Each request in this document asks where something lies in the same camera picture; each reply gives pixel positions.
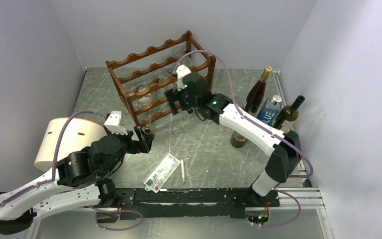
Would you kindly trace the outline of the green bottle brown label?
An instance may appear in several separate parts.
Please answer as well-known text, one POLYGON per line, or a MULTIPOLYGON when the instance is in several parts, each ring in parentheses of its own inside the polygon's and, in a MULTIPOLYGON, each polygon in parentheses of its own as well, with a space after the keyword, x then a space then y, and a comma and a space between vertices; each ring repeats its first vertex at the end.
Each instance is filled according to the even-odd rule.
MULTIPOLYGON (((258 107, 257 106, 251 106, 249 108, 248 113, 252 116, 255 116, 257 113, 258 107)), ((245 146, 247 143, 247 138, 245 138, 243 135, 240 133, 233 131, 231 138, 230 138, 230 143, 233 147, 235 148, 242 148, 245 146)))

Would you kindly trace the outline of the blue square bottle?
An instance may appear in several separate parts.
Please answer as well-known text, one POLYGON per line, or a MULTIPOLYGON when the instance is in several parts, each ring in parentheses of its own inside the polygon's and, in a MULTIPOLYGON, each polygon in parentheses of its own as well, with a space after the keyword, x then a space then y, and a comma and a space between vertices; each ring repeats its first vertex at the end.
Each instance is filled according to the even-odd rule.
POLYGON ((269 126, 272 126, 282 107, 282 98, 274 95, 267 98, 257 114, 257 119, 269 126))

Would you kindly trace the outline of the clear bottle rack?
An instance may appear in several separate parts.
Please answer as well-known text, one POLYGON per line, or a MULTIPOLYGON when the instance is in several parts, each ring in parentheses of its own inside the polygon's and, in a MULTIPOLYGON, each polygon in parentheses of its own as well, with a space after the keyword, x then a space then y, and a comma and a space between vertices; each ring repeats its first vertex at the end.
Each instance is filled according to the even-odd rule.
MULTIPOLYGON (((172 56, 178 61, 180 58, 182 58, 186 54, 186 46, 185 45, 177 45, 174 46, 172 49, 172 56)), ((186 65, 187 67, 196 66, 196 62, 191 59, 191 55, 185 57, 180 65, 186 65)))

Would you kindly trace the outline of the dark red wine bottle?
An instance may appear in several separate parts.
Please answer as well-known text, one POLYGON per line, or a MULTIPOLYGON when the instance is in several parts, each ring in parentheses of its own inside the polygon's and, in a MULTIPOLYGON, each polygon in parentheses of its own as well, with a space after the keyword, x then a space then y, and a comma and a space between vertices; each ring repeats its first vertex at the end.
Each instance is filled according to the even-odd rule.
POLYGON ((249 94, 247 95, 247 98, 243 107, 244 111, 249 113, 257 112, 258 107, 260 106, 263 100, 267 81, 270 78, 272 70, 273 70, 272 66, 266 66, 264 68, 264 71, 259 81, 256 82, 256 84, 252 87, 249 94))

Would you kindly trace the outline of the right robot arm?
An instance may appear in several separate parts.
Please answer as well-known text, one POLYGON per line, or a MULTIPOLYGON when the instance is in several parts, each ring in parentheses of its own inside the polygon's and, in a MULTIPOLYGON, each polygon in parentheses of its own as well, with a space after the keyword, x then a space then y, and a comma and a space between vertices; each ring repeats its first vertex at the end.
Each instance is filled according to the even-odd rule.
POLYGON ((190 73, 178 80, 177 86, 165 96, 172 113, 178 109, 194 109, 205 119, 228 127, 253 142, 268 157, 264 171, 252 183, 249 201, 254 206, 266 202, 268 193, 290 177, 300 162, 301 151, 297 133, 270 127, 233 104, 223 94, 213 94, 198 73, 190 73))

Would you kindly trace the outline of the green wine bottle white label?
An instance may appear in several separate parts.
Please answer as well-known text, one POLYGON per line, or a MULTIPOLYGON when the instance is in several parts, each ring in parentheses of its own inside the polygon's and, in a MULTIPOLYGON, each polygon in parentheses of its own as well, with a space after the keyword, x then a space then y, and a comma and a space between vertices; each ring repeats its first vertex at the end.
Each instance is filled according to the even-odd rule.
POLYGON ((298 109, 304 101, 305 96, 299 95, 292 105, 283 107, 276 117, 272 127, 288 133, 291 130, 293 123, 297 120, 299 116, 298 109))

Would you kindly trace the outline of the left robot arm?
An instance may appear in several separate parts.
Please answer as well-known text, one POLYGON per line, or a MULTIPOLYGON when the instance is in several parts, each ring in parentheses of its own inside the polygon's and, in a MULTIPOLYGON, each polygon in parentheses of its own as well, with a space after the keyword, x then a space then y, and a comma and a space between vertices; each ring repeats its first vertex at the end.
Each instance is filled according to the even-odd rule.
POLYGON ((149 153, 154 138, 139 126, 126 134, 109 131, 25 186, 0 192, 0 234, 16 234, 35 221, 71 209, 115 205, 118 193, 108 175, 126 154, 149 153))

